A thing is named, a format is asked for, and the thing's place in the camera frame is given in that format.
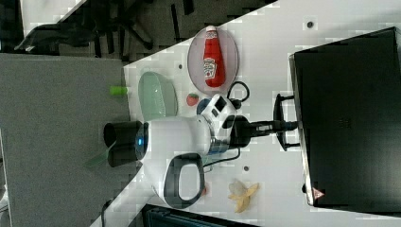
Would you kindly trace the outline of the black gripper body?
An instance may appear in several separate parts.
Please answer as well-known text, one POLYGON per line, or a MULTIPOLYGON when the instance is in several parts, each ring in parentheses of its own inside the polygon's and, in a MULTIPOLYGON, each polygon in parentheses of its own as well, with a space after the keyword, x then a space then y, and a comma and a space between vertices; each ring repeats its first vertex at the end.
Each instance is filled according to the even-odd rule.
POLYGON ((229 148, 245 148, 254 137, 256 126, 245 116, 237 115, 230 134, 229 148))

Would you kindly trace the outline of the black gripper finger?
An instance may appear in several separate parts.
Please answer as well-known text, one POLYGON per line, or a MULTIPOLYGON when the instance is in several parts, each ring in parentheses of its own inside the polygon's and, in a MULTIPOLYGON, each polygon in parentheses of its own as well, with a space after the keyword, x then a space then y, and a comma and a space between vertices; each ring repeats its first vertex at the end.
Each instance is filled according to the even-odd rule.
POLYGON ((259 121, 256 122, 256 128, 259 131, 271 131, 275 128, 276 122, 275 121, 259 121))
POLYGON ((267 135, 277 133, 277 132, 293 131, 298 128, 297 122, 287 122, 287 121, 278 121, 278 120, 273 120, 273 121, 276 122, 276 126, 273 130, 259 131, 258 129, 256 129, 257 135, 258 136, 267 136, 267 135))

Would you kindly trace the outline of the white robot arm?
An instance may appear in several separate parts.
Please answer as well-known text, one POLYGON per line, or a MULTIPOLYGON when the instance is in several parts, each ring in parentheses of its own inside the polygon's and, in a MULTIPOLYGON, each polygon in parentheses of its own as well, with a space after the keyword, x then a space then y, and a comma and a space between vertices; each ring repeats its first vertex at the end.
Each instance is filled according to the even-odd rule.
POLYGON ((254 137, 279 135, 298 127, 282 117, 251 122, 237 113, 240 106, 239 99, 216 94, 195 116, 170 116, 144 123, 135 137, 135 155, 142 163, 135 181, 168 206, 184 209, 200 198, 204 188, 203 156, 245 148, 254 137), (198 181, 198 191, 190 199, 180 195, 186 167, 194 168, 198 181))

